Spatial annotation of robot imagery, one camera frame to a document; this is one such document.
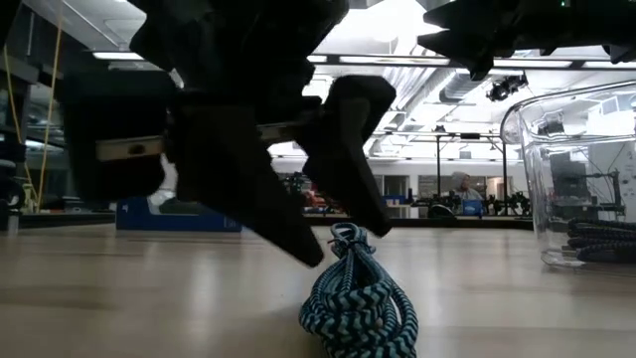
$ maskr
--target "clear plastic bin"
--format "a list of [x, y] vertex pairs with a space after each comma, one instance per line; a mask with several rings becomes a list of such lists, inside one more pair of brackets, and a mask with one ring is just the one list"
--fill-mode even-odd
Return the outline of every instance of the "clear plastic bin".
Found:
[[636, 273], [636, 82], [524, 100], [502, 121], [521, 144], [542, 259]]

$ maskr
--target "yellow cable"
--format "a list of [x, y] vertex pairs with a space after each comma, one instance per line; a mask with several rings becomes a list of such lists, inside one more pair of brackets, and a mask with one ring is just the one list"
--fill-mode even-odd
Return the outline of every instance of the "yellow cable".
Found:
[[44, 133], [44, 149], [42, 156], [42, 168], [40, 169], [40, 188], [38, 190], [38, 205], [36, 207], [36, 213], [40, 212], [42, 206], [42, 196], [44, 189], [44, 174], [47, 168], [47, 152], [49, 149], [49, 128], [51, 127], [51, 120], [53, 118], [53, 107], [55, 104], [55, 92], [56, 92], [56, 79], [58, 78], [58, 62], [60, 61], [60, 46], [62, 43], [62, 16], [64, 11], [64, 0], [60, 0], [60, 8], [58, 9], [58, 38], [56, 39], [56, 54], [53, 58], [53, 79], [51, 80], [51, 98], [49, 99], [49, 114], [47, 116], [47, 127]]
[[[11, 80], [11, 66], [9, 64], [9, 53], [7, 52], [7, 47], [4, 47], [4, 68], [5, 68], [5, 73], [7, 74], [7, 90], [9, 92], [9, 103], [11, 106], [11, 114], [13, 116], [13, 124], [16, 128], [16, 136], [18, 137], [18, 143], [20, 144], [24, 144], [22, 142], [22, 130], [20, 130], [20, 122], [18, 120], [18, 110], [16, 108], [16, 101], [13, 98], [13, 84], [12, 84], [12, 80]], [[34, 187], [33, 185], [33, 180], [31, 179], [31, 171], [29, 171], [29, 166], [27, 165], [27, 161], [25, 160], [24, 162], [24, 170], [27, 173], [27, 180], [29, 181], [29, 184]]]

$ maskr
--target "person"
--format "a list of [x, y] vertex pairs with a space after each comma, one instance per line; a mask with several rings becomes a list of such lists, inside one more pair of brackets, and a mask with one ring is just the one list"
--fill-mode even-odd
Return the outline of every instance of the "person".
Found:
[[461, 200], [484, 200], [477, 190], [470, 187], [470, 175], [454, 172], [451, 177], [453, 191]]

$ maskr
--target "coiled rope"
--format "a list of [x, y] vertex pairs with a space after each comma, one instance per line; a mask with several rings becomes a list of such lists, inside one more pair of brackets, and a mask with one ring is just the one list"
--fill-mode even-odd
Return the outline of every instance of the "coiled rope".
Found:
[[636, 264], [636, 224], [574, 219], [567, 244], [582, 262]]
[[331, 251], [339, 260], [314, 283], [300, 324], [321, 337], [332, 358], [416, 357], [415, 310], [374, 260], [376, 249], [369, 246], [366, 231], [345, 223], [334, 225], [331, 233]]

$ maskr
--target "table surface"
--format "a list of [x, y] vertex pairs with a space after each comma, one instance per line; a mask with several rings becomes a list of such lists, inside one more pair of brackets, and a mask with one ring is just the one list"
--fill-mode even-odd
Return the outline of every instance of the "table surface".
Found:
[[[374, 243], [417, 310], [418, 357], [634, 357], [636, 280], [546, 268], [530, 232]], [[297, 314], [333, 260], [307, 269], [252, 234], [24, 230], [0, 239], [2, 357], [324, 357]]]

